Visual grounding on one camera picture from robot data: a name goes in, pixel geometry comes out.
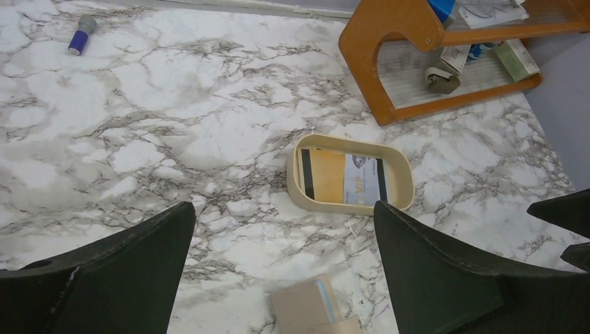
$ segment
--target beige plastic container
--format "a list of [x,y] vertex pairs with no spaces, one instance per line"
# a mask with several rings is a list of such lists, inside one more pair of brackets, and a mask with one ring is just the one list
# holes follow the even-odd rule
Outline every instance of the beige plastic container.
[[383,145],[361,143],[325,134],[308,134],[301,138],[287,159],[287,190],[293,201],[309,210],[340,214],[373,214],[373,206],[318,202],[306,196],[299,185],[299,161],[301,148],[321,148],[366,157],[381,158],[388,176],[390,204],[405,210],[414,201],[415,189],[410,162],[400,151]]

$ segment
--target marble surface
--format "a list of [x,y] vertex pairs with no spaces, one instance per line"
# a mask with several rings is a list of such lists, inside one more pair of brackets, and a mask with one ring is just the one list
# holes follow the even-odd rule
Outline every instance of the marble surface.
[[[188,200],[198,222],[169,333],[278,333],[269,293],[320,273],[366,333],[395,333],[372,219],[308,212],[286,192],[286,154],[316,132],[407,154],[421,222],[572,269],[559,255],[582,238],[525,212],[573,188],[522,94],[380,128],[337,48],[341,22],[0,6],[0,268]],[[82,14],[99,30],[76,57]]]

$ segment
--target wooden shelf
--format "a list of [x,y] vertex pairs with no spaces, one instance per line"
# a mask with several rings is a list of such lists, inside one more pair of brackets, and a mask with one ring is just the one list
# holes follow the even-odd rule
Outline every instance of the wooden shelf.
[[[414,79],[404,81],[404,71],[387,71],[387,65],[378,66],[384,42],[396,41],[399,44],[407,39],[416,48],[412,50],[411,56],[419,58],[421,55],[416,53],[418,50],[433,51],[450,45],[590,31],[589,0],[527,0],[524,6],[530,18],[523,21],[491,29],[470,30],[463,19],[457,17],[457,21],[444,30],[426,0],[361,0],[340,36],[340,51],[377,123],[386,125],[396,120],[533,88],[540,84],[542,78],[536,75],[518,83],[497,80],[492,86],[478,87],[464,73],[461,79],[464,83],[470,83],[465,83],[465,87],[462,85],[453,95],[427,95],[415,86],[413,80],[418,78],[416,74]],[[475,73],[478,70],[474,67],[472,71]],[[498,68],[489,72],[494,73],[501,75]],[[406,104],[402,101],[408,97],[403,93],[404,89],[417,94],[424,93],[425,96],[414,97],[418,104]]]

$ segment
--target marble table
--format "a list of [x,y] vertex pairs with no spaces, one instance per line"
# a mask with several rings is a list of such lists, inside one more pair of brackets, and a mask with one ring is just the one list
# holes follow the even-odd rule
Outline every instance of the marble table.
[[[344,24],[78,2],[0,5],[0,268],[57,255],[188,200],[198,221],[170,333],[278,333],[269,293],[328,273],[340,310],[395,333],[372,219],[286,192],[294,141],[394,146],[408,213],[476,247],[571,270],[583,239],[528,216],[573,192],[522,94],[378,127],[337,48]],[[67,53],[82,14],[99,30]]]

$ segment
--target black stripe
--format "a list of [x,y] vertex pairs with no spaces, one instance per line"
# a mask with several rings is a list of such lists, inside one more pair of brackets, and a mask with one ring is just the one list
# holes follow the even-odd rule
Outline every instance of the black stripe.
[[313,191],[313,178],[312,178],[312,161],[310,159],[310,151],[301,149],[301,162],[303,163],[303,184],[305,185],[305,194],[315,199]]
[[381,200],[384,202],[387,201],[387,184],[385,183],[385,172],[383,170],[383,160],[377,159],[377,179],[379,181],[379,194],[381,195]]

